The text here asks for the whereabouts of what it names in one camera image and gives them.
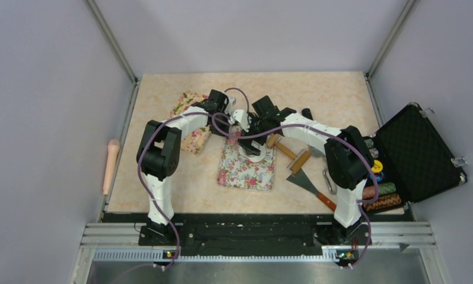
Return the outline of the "metal scraper with red handle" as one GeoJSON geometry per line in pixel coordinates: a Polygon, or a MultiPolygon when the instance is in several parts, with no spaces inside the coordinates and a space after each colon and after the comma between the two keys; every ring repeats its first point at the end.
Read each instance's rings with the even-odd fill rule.
{"type": "Polygon", "coordinates": [[[299,170],[296,174],[290,174],[286,178],[286,180],[314,194],[314,196],[317,197],[318,200],[320,200],[333,212],[336,210],[336,204],[331,201],[326,195],[317,190],[316,186],[312,183],[312,181],[309,179],[309,177],[307,176],[307,174],[305,174],[303,170],[299,170]]]}

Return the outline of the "white dough piece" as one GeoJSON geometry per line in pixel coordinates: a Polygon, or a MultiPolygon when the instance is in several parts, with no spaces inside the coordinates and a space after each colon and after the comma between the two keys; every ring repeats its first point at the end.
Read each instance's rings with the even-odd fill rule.
{"type": "Polygon", "coordinates": [[[244,150],[244,148],[239,146],[239,154],[245,160],[247,160],[249,162],[252,162],[252,163],[259,163],[259,162],[263,162],[263,161],[271,161],[275,156],[274,150],[267,147],[267,146],[260,146],[258,149],[260,150],[260,153],[258,155],[256,155],[256,154],[247,154],[247,152],[244,150]]]}

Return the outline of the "wooden double-ended rolling pin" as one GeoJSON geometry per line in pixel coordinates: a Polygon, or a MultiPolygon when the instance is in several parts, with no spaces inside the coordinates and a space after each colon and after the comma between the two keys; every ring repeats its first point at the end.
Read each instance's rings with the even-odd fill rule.
{"type": "Polygon", "coordinates": [[[291,160],[287,168],[293,175],[298,174],[302,170],[304,164],[312,156],[312,153],[309,150],[302,150],[299,154],[296,154],[281,142],[281,136],[279,134],[270,135],[265,145],[270,149],[277,149],[291,160]]]}

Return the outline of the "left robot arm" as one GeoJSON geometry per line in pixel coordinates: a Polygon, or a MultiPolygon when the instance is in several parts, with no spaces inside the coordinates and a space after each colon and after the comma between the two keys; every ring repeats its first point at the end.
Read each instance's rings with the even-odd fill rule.
{"type": "Polygon", "coordinates": [[[160,244],[175,238],[174,211],[171,202],[171,177],[175,173],[182,141],[196,130],[214,125],[229,130],[229,114],[236,103],[225,92],[212,89],[208,98],[194,102],[181,113],[164,121],[147,123],[137,152],[137,172],[150,198],[146,226],[160,244]]]}

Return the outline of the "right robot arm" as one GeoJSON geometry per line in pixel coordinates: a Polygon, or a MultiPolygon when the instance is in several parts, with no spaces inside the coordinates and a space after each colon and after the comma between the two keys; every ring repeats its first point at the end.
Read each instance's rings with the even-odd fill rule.
{"type": "Polygon", "coordinates": [[[279,109],[269,96],[253,103],[254,112],[236,109],[230,121],[242,128],[239,145],[244,153],[259,155],[266,136],[278,134],[306,143],[326,159],[332,182],[337,187],[332,228],[334,239],[348,244],[356,237],[354,226],[361,218],[362,189],[373,173],[374,160],[357,127],[335,128],[323,125],[291,108],[279,109]]]}

